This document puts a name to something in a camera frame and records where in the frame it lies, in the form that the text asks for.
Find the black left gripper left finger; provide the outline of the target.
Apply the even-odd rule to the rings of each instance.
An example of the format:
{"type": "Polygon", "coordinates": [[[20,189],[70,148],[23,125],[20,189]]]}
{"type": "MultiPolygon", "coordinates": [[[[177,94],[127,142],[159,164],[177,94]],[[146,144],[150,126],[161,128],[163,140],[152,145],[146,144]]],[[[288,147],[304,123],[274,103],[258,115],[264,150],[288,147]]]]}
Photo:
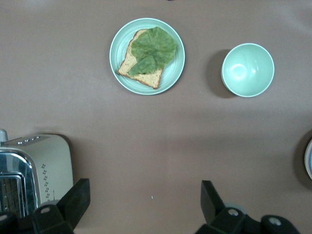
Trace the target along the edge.
{"type": "Polygon", "coordinates": [[[90,205],[90,180],[80,179],[56,204],[39,207],[32,215],[36,234],[72,234],[90,205]]]}

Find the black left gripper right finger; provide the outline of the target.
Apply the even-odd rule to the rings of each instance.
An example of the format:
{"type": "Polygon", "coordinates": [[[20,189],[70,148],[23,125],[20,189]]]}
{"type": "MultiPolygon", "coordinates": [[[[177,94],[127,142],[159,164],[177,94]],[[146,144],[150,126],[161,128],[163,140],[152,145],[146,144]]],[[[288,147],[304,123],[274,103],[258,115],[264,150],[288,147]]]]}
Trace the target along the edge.
{"type": "Polygon", "coordinates": [[[200,206],[206,223],[197,234],[239,234],[245,214],[236,207],[227,207],[209,180],[201,182],[200,206]]]}

